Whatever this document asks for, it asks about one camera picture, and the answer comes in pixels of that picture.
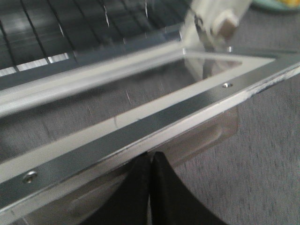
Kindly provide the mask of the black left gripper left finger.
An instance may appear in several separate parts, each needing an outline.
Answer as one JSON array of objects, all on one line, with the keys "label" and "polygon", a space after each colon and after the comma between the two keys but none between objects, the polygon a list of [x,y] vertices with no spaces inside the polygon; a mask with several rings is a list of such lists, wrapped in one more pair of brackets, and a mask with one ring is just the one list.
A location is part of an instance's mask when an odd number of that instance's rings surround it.
[{"label": "black left gripper left finger", "polygon": [[140,155],[122,184],[82,225],[147,224],[150,157]]}]

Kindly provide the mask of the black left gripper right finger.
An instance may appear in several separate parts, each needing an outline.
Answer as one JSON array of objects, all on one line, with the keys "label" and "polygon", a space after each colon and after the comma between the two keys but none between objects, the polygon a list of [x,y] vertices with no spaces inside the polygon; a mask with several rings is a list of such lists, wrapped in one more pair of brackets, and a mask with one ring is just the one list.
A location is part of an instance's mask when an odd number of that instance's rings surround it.
[{"label": "black left gripper right finger", "polygon": [[151,163],[151,213],[154,225],[225,224],[188,190],[162,152]]}]

